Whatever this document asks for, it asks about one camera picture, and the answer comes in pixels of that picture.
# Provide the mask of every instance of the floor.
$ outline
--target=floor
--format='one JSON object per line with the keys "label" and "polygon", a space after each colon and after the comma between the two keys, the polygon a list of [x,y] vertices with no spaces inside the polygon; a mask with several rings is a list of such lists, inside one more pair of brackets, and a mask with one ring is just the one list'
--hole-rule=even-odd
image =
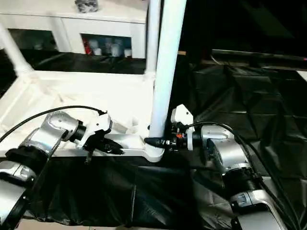
{"label": "floor", "polygon": [[116,228],[106,228],[106,227],[83,227],[83,226],[65,226],[57,223],[43,223],[36,220],[23,219],[19,224],[17,230],[157,230],[157,229],[147,229],[147,228],[125,228],[123,226]]}

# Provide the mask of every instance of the white metal frame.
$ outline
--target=white metal frame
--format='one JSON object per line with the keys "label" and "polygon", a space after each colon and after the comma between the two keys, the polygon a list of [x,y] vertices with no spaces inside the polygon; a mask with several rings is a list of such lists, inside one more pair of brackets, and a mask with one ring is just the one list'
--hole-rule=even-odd
{"label": "white metal frame", "polygon": [[[150,0],[147,69],[144,77],[155,81],[149,132],[151,137],[162,137],[164,134],[186,1],[167,0],[164,2],[162,28],[158,46],[160,0]],[[25,61],[10,33],[2,24],[0,24],[0,38],[18,77],[26,79],[28,74],[38,72],[34,71]],[[140,155],[143,155],[152,162],[159,161],[164,153],[163,149],[147,144],[142,151],[143,153]]]}

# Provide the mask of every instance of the white shelf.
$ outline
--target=white shelf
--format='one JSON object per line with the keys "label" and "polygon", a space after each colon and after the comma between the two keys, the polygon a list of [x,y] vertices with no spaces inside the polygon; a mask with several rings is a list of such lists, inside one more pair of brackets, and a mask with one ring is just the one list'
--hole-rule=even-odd
{"label": "white shelf", "polygon": [[74,0],[1,0],[0,14],[146,23],[148,0],[98,0],[99,10],[79,13]]}

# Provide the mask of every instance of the white pipe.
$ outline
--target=white pipe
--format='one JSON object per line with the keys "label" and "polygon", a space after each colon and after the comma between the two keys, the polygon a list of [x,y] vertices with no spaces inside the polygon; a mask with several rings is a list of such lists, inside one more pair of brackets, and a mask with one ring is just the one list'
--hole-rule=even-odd
{"label": "white pipe", "polygon": [[5,52],[9,56],[11,62],[14,65],[14,70],[17,75],[21,73],[33,71],[32,67],[26,62],[23,55],[21,54],[18,46],[14,42],[10,32],[4,28],[0,23],[0,40],[4,47]]}
{"label": "white pipe", "polygon": [[164,1],[150,137],[162,137],[164,134],[186,2]]}
{"label": "white pipe", "polygon": [[146,73],[155,73],[157,67],[160,7],[161,0],[150,0],[148,15]]}

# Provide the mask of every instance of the black fabric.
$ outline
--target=black fabric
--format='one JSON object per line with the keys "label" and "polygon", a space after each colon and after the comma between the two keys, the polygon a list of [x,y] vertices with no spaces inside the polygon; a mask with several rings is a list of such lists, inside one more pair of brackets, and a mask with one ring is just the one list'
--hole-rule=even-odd
{"label": "black fabric", "polygon": [[[145,65],[80,54],[24,54],[39,70],[143,73]],[[1,76],[11,74],[12,82],[12,67],[1,67]],[[184,104],[195,121],[225,123],[250,141],[279,176],[302,229],[307,229],[306,89],[294,71],[194,66],[179,57],[170,103],[170,110]],[[166,153],[156,164],[94,157],[90,165],[84,165],[85,158],[53,158],[26,216],[66,225],[231,229],[234,215],[222,179],[204,156],[200,149],[182,150]],[[257,157],[252,159],[257,172],[267,176]],[[266,183],[281,197],[271,180]]]}

